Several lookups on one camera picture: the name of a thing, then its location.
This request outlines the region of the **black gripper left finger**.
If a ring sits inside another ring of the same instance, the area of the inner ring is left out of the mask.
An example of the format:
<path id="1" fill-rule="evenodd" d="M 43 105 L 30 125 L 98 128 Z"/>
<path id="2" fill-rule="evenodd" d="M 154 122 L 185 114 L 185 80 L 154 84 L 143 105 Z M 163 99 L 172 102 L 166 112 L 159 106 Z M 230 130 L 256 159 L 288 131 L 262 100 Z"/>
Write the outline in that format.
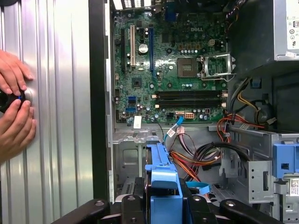
<path id="1" fill-rule="evenodd" d="M 126 195 L 120 202 L 110 204 L 93 199 L 57 219 L 55 224 L 144 224 L 142 199 Z"/>

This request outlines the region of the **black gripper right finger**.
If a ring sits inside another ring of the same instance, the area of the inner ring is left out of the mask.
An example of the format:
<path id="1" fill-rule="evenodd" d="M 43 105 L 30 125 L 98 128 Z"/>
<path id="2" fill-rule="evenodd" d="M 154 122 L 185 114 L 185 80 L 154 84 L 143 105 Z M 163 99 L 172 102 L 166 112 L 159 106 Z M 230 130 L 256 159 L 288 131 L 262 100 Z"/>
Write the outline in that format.
<path id="1" fill-rule="evenodd" d="M 278 221 L 238 200 L 225 199 L 215 206 L 202 196 L 186 201 L 188 224 L 276 224 Z"/>

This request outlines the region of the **person's right hand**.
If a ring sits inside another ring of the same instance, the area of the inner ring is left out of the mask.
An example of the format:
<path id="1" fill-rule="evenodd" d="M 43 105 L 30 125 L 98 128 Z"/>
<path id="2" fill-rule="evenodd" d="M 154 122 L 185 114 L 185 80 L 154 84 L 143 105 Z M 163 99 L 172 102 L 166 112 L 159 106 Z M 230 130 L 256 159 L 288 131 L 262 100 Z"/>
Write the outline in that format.
<path id="1" fill-rule="evenodd" d="M 19 155 L 33 140 L 36 133 L 34 109 L 26 100 L 15 100 L 0 118 L 1 164 Z"/>

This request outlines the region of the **person's left hand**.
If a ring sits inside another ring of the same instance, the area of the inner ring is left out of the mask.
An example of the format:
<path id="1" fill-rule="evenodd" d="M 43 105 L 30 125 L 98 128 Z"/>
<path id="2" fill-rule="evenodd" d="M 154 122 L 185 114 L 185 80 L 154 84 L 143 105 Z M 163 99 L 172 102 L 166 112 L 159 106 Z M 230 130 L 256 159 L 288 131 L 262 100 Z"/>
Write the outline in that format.
<path id="1" fill-rule="evenodd" d="M 0 50 L 0 89 L 19 96 L 27 89 L 25 79 L 33 80 L 29 68 L 17 56 Z"/>

